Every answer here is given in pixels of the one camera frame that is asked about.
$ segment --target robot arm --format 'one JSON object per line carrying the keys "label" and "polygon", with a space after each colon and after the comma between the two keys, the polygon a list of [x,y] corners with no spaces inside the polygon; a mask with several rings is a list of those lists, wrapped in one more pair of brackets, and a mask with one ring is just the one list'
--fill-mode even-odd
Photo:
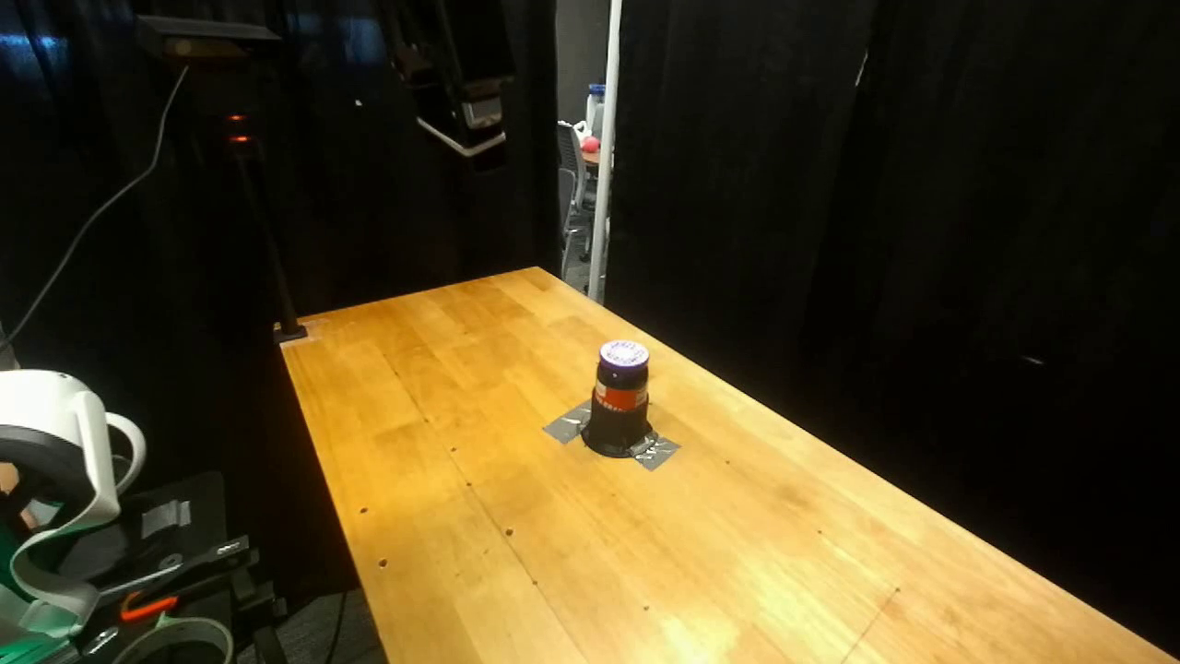
{"label": "robot arm", "polygon": [[[119,428],[135,450],[121,478],[116,478],[111,428]],[[15,550],[0,550],[8,579],[15,584],[0,593],[0,622],[61,637],[76,633],[98,607],[98,585],[53,574],[34,563],[29,554],[119,515],[119,494],[149,461],[143,431],[107,413],[105,402],[67,371],[8,368],[0,371],[0,461],[12,461],[15,471],[8,467],[8,478],[15,475],[19,492],[29,494],[21,515],[34,515],[34,536]]]}

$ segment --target cylindrical object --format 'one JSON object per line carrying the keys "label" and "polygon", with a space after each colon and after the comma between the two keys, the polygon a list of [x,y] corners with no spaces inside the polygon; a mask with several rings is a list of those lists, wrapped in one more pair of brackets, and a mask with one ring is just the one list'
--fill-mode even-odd
{"label": "cylindrical object", "polygon": [[603,344],[586,445],[629,456],[651,431],[651,352],[634,340]]}

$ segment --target metal pole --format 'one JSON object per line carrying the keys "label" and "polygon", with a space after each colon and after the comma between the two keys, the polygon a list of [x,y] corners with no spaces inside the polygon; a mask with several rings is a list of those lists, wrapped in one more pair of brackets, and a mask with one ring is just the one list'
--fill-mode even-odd
{"label": "metal pole", "polygon": [[625,0],[613,0],[613,34],[604,47],[604,106],[603,106],[603,154],[598,154],[598,203],[594,203],[594,245],[592,245],[592,299],[603,301],[604,291],[604,259],[610,259],[610,206],[613,206],[613,174],[618,174],[618,109],[620,109],[620,28]]}
{"label": "metal pole", "polygon": [[288,274],[286,274],[286,259],[281,259],[281,247],[275,238],[275,210],[266,206],[264,200],[264,181],[251,174],[246,158],[238,158],[238,174],[245,181],[245,194],[246,194],[246,206],[251,206],[251,219],[260,225],[260,235],[264,235],[264,247],[266,247],[266,264],[271,264],[271,285],[275,285],[275,294],[281,299],[281,321],[275,329],[275,337],[281,344],[288,340],[304,340],[308,329],[299,326],[294,316],[294,301],[291,301],[291,285],[288,285]]}

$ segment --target cable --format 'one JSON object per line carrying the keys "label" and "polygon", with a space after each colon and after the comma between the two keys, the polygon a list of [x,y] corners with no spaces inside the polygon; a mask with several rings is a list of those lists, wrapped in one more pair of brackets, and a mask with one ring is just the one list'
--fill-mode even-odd
{"label": "cable", "polygon": [[76,232],[67,256],[63,256],[61,264],[50,274],[50,279],[44,279],[40,291],[34,294],[29,309],[26,309],[26,315],[19,316],[19,326],[12,329],[8,344],[15,344],[15,340],[26,333],[26,326],[29,326],[34,315],[40,309],[44,294],[53,291],[53,285],[67,274],[67,264],[71,264],[78,245],[84,238],[84,232],[89,232],[121,194],[130,194],[135,189],[141,189],[141,183],[158,168],[162,138],[165,138],[165,130],[169,130],[169,113],[173,113],[173,102],[178,102],[178,97],[180,97],[185,76],[187,76],[187,65],[178,72],[178,80],[173,80],[173,88],[169,88],[169,101],[165,101],[162,109],[158,109],[153,161],[149,161],[137,177],[130,177],[116,194],[107,194],[107,200],[83,221],[83,227]]}
{"label": "cable", "polygon": [[15,345],[8,344],[3,326],[0,326],[0,371],[3,368],[19,368],[19,361],[15,361]]}
{"label": "cable", "polygon": [[342,607],[348,607],[348,589],[339,593],[336,626],[334,626],[334,643],[327,643],[325,664],[336,661],[336,647],[339,647],[339,632],[342,632]]}

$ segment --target wooden table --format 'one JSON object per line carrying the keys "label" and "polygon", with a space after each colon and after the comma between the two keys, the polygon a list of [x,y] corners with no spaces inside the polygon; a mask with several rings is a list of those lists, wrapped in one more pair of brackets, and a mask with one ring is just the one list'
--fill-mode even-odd
{"label": "wooden table", "polygon": [[[391,661],[1171,661],[541,268],[308,316],[310,440]],[[552,443],[653,352],[657,471]]]}

